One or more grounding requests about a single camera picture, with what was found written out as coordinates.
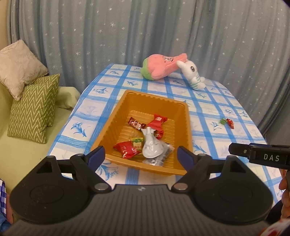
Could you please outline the right hand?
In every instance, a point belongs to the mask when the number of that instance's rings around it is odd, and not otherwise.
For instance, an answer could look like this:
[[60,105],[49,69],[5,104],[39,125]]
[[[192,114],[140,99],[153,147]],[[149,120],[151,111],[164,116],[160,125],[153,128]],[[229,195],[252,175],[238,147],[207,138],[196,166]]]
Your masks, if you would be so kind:
[[287,179],[286,179],[286,173],[287,170],[279,169],[280,174],[282,176],[282,180],[279,184],[279,189],[283,190],[281,202],[283,204],[282,210],[281,210],[281,218],[289,218],[290,216],[290,201],[289,201],[289,190],[287,186]]

